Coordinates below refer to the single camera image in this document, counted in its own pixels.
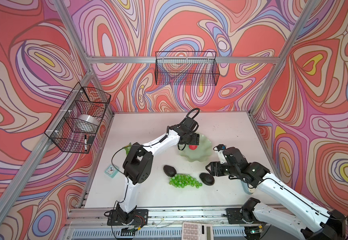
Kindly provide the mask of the red fake apple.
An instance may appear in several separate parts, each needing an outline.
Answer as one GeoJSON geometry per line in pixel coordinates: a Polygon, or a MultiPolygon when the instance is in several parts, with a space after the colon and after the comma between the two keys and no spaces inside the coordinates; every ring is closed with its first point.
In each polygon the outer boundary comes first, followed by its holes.
{"type": "Polygon", "coordinates": [[[189,145],[189,149],[192,151],[196,150],[197,148],[198,148],[197,145],[189,145]]]}

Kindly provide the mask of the dark fake avocado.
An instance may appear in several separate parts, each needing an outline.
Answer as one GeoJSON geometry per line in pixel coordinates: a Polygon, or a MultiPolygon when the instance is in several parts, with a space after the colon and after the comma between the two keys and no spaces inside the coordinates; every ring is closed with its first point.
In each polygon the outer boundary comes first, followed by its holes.
{"type": "Polygon", "coordinates": [[[199,175],[200,180],[202,181],[202,183],[206,186],[212,186],[215,184],[215,178],[208,173],[201,173],[199,175]]]}
{"type": "Polygon", "coordinates": [[[164,173],[170,178],[174,177],[177,174],[177,170],[169,165],[164,165],[163,170],[164,173]]]}

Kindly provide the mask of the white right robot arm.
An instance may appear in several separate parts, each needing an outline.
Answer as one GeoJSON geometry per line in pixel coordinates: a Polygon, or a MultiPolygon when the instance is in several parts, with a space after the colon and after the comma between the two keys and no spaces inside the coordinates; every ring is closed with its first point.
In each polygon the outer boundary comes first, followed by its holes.
{"type": "Polygon", "coordinates": [[[219,161],[211,162],[206,170],[214,177],[227,176],[240,180],[247,191],[266,193],[290,211],[286,214],[260,200],[249,198],[239,209],[227,209],[230,223],[261,222],[275,226],[299,240],[347,240],[348,217],[338,210],[329,211],[283,183],[258,162],[248,163],[235,147],[218,145],[213,148],[219,161]]]}

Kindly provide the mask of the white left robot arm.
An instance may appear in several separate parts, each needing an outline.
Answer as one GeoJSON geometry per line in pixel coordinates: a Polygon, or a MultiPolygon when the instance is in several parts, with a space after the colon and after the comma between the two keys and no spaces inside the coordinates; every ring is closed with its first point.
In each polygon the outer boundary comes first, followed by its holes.
{"type": "Polygon", "coordinates": [[[155,156],[173,146],[198,145],[199,124],[194,118],[185,117],[179,124],[168,126],[166,133],[145,144],[132,144],[123,163],[125,176],[124,198],[117,208],[125,214],[137,207],[140,185],[150,176],[155,156]]]}

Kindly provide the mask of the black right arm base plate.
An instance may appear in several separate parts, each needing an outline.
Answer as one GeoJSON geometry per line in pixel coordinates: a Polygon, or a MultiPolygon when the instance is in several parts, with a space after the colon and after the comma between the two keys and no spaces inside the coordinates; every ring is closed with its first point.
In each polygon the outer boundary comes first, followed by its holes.
{"type": "Polygon", "coordinates": [[[229,224],[261,224],[253,211],[242,210],[241,208],[227,208],[225,217],[229,224]]]}

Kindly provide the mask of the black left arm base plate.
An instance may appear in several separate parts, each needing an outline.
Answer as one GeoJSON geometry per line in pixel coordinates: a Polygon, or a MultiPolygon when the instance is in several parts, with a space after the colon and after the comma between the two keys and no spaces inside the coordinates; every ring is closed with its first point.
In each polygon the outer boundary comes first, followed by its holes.
{"type": "Polygon", "coordinates": [[[134,209],[130,213],[122,209],[110,210],[106,212],[108,226],[134,226],[143,227],[148,223],[148,209],[134,209]]]}

